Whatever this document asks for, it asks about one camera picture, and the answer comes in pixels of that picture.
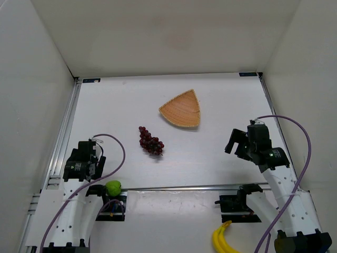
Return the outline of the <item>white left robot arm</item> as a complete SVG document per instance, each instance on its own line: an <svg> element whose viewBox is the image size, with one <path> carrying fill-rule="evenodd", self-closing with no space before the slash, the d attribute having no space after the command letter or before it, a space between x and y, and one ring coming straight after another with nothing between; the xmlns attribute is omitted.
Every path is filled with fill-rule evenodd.
<svg viewBox="0 0 337 253"><path fill-rule="evenodd" d="M43 235L40 252L89 252L89 239L106 187L95 184L106 157L94 140L80 141L67 159L61 180L60 210Z"/></svg>

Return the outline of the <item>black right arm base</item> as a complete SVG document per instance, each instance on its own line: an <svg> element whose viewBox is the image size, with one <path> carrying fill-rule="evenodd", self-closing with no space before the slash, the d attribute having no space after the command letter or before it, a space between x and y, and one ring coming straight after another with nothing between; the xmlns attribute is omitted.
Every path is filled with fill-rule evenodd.
<svg viewBox="0 0 337 253"><path fill-rule="evenodd" d="M220 195L215 205L220 206L222 223L261 223L260 218L246 204L246 197L254 192L263 192L258 184L239 186L236 194Z"/></svg>

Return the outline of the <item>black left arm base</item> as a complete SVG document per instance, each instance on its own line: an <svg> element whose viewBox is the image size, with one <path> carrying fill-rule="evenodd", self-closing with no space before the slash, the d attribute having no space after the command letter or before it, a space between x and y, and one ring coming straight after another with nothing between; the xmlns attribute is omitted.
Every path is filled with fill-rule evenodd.
<svg viewBox="0 0 337 253"><path fill-rule="evenodd" d="M97 196L103 203L96 217L96 221L124 221L127 193L121 191L121 194L116 197L110 197L106 193L106 186L96 184L89 187L86 196Z"/></svg>

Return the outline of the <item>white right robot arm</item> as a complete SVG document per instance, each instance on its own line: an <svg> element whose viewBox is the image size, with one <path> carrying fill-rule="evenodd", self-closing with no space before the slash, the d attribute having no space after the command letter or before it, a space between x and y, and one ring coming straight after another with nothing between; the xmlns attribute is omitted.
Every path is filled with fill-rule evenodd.
<svg viewBox="0 0 337 253"><path fill-rule="evenodd" d="M246 194L246 205L262 222L273 226L269 233L276 236L275 251L327 252L332 239L310 218L287 155L281 147L272 146L268 127L253 121L246 131L233 129L225 153L231 153L235 144L235 155L258 166L275 197L277 207L257 184L250 184Z"/></svg>

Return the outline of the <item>green fake apple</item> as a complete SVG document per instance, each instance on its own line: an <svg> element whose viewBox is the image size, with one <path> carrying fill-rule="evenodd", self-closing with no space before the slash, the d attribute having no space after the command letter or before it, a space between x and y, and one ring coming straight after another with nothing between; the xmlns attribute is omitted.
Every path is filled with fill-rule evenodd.
<svg viewBox="0 0 337 253"><path fill-rule="evenodd" d="M109 181L105 184L106 193L110 197L116 197L121 194L121 183L117 180Z"/></svg>

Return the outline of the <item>dark red fake grapes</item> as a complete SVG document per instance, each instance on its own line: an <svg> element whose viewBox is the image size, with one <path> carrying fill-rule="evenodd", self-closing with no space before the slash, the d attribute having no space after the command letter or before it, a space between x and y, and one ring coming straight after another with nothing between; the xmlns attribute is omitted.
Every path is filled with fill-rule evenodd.
<svg viewBox="0 0 337 253"><path fill-rule="evenodd" d="M146 127L139 126L138 130L140 132L139 143L141 148L150 155L163 155L164 143L158 137L153 137Z"/></svg>

